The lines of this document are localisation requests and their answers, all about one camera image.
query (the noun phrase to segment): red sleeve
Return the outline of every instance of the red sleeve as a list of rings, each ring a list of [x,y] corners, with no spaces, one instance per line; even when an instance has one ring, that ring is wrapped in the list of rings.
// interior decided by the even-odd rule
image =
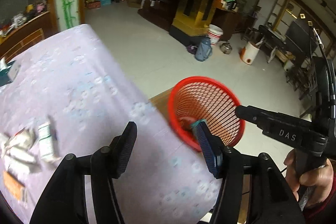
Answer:
[[[328,196],[328,198],[322,202],[319,206],[316,206],[312,209],[304,209],[303,210],[303,215],[307,221],[307,223],[315,223],[315,221],[311,221],[312,219],[315,218],[315,216],[320,213],[321,211],[325,210],[325,208],[327,207],[327,205],[331,205],[331,200],[333,199],[334,201],[334,194],[336,192],[336,173],[334,173],[334,182],[333,182],[333,186],[331,188],[331,192]]]

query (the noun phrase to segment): floor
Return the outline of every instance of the floor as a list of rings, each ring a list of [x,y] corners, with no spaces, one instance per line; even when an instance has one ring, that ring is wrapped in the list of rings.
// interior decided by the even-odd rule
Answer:
[[[166,31],[146,21],[137,9],[126,3],[113,3],[86,11],[86,22],[92,26],[125,74],[148,98],[171,87],[183,78],[204,75],[214,78],[239,98],[242,105],[299,116],[303,111],[299,95],[286,83],[280,61],[270,64],[259,52],[252,65],[243,63],[238,51],[245,45],[239,34],[230,43],[232,52],[223,54],[215,48],[205,62],[197,61],[185,47]],[[241,141],[235,147],[241,153],[271,155],[279,169],[290,147],[262,135],[254,124],[246,123]]]

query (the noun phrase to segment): blue thermos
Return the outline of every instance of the blue thermos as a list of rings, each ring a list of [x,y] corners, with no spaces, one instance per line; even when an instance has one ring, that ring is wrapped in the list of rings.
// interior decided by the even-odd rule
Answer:
[[[197,48],[197,52],[195,54],[195,58],[196,60],[203,62],[204,60],[207,60],[211,55],[212,55],[211,41],[210,38],[206,36],[200,42]]]

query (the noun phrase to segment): tablecloth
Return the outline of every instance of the tablecloth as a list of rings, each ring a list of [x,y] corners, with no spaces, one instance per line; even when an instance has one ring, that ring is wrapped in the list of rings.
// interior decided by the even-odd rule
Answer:
[[[92,154],[120,135],[127,122],[137,124],[127,170],[114,180],[125,223],[197,223],[215,204],[221,180],[208,172],[202,154],[172,132],[89,25],[49,37],[15,59],[21,64],[15,81],[0,88],[1,132],[12,136],[29,124],[37,132],[48,117],[63,158],[68,153]],[[30,151],[38,157],[38,143]],[[23,223],[29,223],[60,161],[38,162],[40,172],[18,175],[28,190],[26,207],[4,187],[2,159],[0,163],[0,190]],[[93,224],[90,177],[85,181],[88,218]]]

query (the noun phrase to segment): black pillar base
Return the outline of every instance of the black pillar base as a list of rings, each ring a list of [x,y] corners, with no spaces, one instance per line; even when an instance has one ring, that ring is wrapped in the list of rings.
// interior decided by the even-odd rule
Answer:
[[[186,47],[189,45],[199,45],[201,40],[207,36],[206,34],[204,34],[190,37],[173,25],[171,25],[170,27],[169,34]]]

